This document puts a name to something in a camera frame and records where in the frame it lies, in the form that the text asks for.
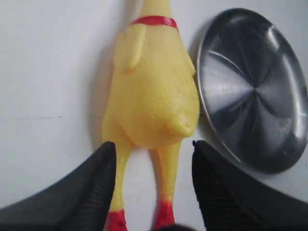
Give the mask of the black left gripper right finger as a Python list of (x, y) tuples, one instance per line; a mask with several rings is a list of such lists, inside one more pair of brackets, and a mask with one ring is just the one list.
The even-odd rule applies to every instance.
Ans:
[(306, 231), (308, 204), (240, 170), (206, 141), (193, 141), (192, 181), (208, 231)]

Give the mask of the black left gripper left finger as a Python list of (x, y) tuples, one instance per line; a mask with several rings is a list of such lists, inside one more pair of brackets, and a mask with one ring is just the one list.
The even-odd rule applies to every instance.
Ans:
[(2, 231), (102, 231), (115, 187), (116, 149), (103, 143), (43, 191), (0, 210)]

